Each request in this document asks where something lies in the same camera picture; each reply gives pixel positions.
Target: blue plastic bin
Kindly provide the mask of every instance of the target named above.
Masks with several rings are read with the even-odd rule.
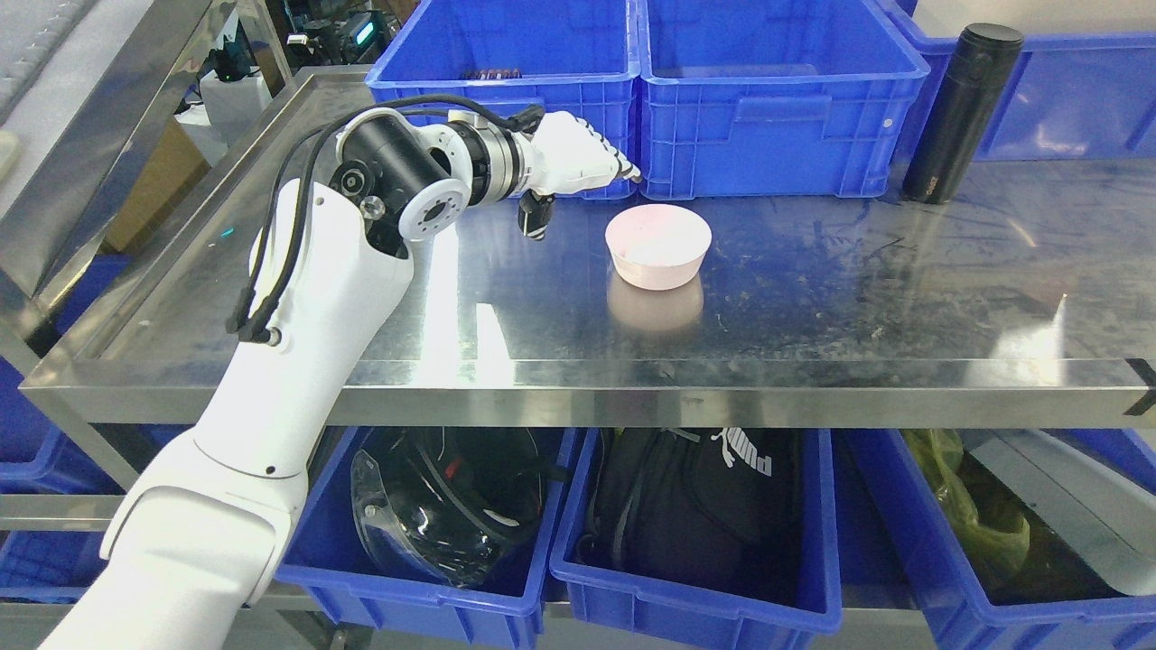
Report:
[[[499,115],[527,104],[570,111],[630,155],[638,45],[628,1],[424,0],[365,83],[378,102],[452,93]],[[518,69],[521,77],[464,79],[482,69]],[[632,184],[616,180],[581,197],[621,199],[631,193]]]
[[[172,438],[192,428],[193,424],[142,424],[141,433],[157,449],[161,449],[172,442]]]
[[[57,331],[65,333],[84,313],[109,285],[128,266],[132,258],[123,254],[101,254],[92,258],[81,279],[73,287],[64,308],[57,315]]]
[[[533,547],[512,556],[484,591],[383,576],[362,548],[349,501],[349,464],[371,430],[350,429],[333,452],[310,494],[277,579],[303,586],[333,621],[534,648],[542,633],[542,584],[563,486],[550,486]],[[539,444],[557,450],[558,464],[571,467],[577,436],[575,429],[542,430]]]
[[[0,546],[0,599],[72,604],[104,569],[102,533],[13,532]]]
[[[570,486],[550,573],[566,584],[580,621],[713,650],[799,650],[842,622],[831,435],[810,433],[803,449],[803,531],[794,607],[572,561],[585,527],[596,440],[583,446]]]
[[[639,0],[643,194],[876,197],[927,64],[872,0]]]
[[[0,359],[0,494],[113,494],[121,492],[17,386]]]
[[[1134,431],[1070,435],[1156,490],[1156,455]],[[899,433],[854,431],[847,441],[941,650],[1156,648],[1156,597],[992,605]]]
[[[844,598],[849,597],[849,589],[854,589],[855,607],[894,607],[896,601],[910,603],[911,588],[903,564],[843,438],[839,433],[832,434],[831,453]],[[880,599],[877,603],[866,600],[875,597]]]
[[[910,161],[939,93],[955,38],[929,38],[916,0],[877,0],[931,64],[895,149]],[[1156,34],[1028,35],[976,160],[1156,156]]]

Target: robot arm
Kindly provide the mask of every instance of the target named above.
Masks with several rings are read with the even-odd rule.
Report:
[[[272,581],[305,502],[317,437],[409,286],[406,241],[518,192],[531,197],[519,226],[541,238],[555,193],[637,180],[585,121],[540,109],[525,116],[514,123],[521,131],[464,111],[415,127],[378,106],[320,132],[254,244],[252,283],[229,324],[240,344],[220,386],[125,496],[101,546],[109,566],[43,649],[221,647],[237,608]],[[312,162],[332,133],[341,165],[321,185]],[[252,309],[257,295],[265,298]]]

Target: bin handle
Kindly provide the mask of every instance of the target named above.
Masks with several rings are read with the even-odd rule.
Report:
[[[825,120],[831,110],[829,95],[793,97],[740,97],[735,121]]]

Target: black helmet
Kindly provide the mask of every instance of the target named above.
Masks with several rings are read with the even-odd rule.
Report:
[[[376,430],[350,468],[362,546],[383,573],[481,584],[538,532],[547,465],[526,428]]]

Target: cardboard box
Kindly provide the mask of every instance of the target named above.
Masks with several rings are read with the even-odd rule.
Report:
[[[205,156],[180,124],[169,118],[136,185],[104,235],[106,248],[125,253],[140,250],[208,170]]]
[[[398,16],[398,22],[406,24],[409,16],[413,15],[414,10],[417,8],[418,0],[376,0],[373,2],[375,9],[384,9]]]

